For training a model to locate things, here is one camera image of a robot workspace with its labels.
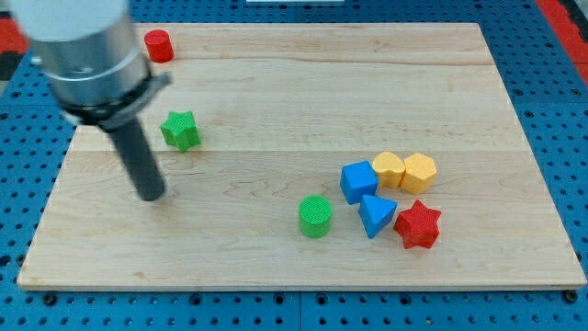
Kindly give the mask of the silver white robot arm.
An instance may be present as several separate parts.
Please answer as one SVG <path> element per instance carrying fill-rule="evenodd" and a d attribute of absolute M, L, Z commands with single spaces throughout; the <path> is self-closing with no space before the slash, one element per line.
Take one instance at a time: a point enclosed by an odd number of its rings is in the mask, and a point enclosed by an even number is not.
<path fill-rule="evenodd" d="M 114 131 L 171 82 L 168 73 L 153 74 L 127 0 L 13 0 L 8 5 L 69 120 Z"/>

